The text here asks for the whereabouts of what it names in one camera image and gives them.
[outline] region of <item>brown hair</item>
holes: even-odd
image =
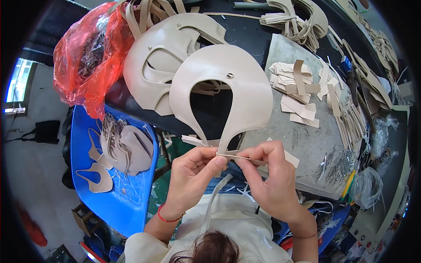
[[[183,250],[175,253],[169,263],[237,263],[240,261],[238,245],[218,229],[210,229],[198,236],[191,255]]]

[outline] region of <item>bracelet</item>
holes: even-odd
[[[165,202],[162,204],[162,205],[160,205],[159,207],[158,207],[158,217],[159,217],[159,219],[161,219],[162,221],[164,221],[164,222],[166,222],[166,223],[172,223],[172,222],[177,222],[177,221],[180,221],[182,218],[183,218],[183,216],[186,214],[186,212],[184,212],[181,216],[180,216],[180,218],[177,218],[176,220],[165,220],[160,214],[159,214],[159,211],[161,210],[161,208],[162,208],[162,206],[163,205],[165,205]]]

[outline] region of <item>window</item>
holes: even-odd
[[[29,92],[34,78],[36,62],[19,58],[13,70],[5,101],[6,115],[27,116]]]

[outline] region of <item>hand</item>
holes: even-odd
[[[244,173],[253,198],[260,207],[274,218],[286,223],[297,221],[302,213],[295,192],[295,168],[285,160],[281,141],[266,141],[256,147],[247,148],[237,154],[252,160],[268,163],[269,177],[263,181],[250,161],[236,159]]]
[[[217,156],[217,147],[197,146],[173,160],[167,202],[160,215],[175,220],[195,206],[206,190],[210,180],[226,169],[228,160]]]

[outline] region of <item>red object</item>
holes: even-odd
[[[279,244],[281,248],[283,248],[285,251],[292,248],[293,245],[293,237],[288,238],[287,240],[284,240]]]
[[[47,239],[44,237],[40,227],[37,225],[37,223],[31,220],[28,212],[22,209],[18,203],[16,203],[16,206],[18,208],[19,217],[21,218],[22,224],[31,237],[31,240],[38,246],[45,247],[47,245]]]
[[[88,248],[88,246],[85,244],[85,243],[83,243],[83,242],[81,242],[80,243],[80,245],[82,246],[82,248],[83,248],[83,250],[85,251],[85,253],[86,253],[86,255],[88,255],[88,257],[90,258],[90,259],[92,259],[93,260],[93,258],[91,258],[90,256],[89,256],[89,254],[91,254],[97,261],[95,261],[94,260],[94,262],[99,262],[99,263],[107,263],[105,260],[103,260],[100,256],[98,256],[97,254],[95,254],[95,252],[94,251],[92,251],[92,249],[90,249],[90,248]]]
[[[114,4],[104,3],[74,23],[53,54],[53,88],[61,101],[83,105],[94,119],[104,119],[105,94],[123,76],[124,60],[134,42],[120,7],[108,15]]]
[[[176,220],[165,220],[160,214],[159,214],[159,212],[161,211],[161,208],[162,208],[162,206],[164,206],[165,205],[165,203],[163,203],[162,205],[160,205],[159,207],[158,207],[158,216],[159,216],[159,219],[161,219],[162,221],[164,221],[164,222],[166,222],[166,223],[172,223],[172,222],[177,222],[177,221],[180,221],[181,220],[181,218],[183,217],[183,215],[185,215],[186,213],[184,212],[181,216],[180,216],[180,218],[177,218]]]

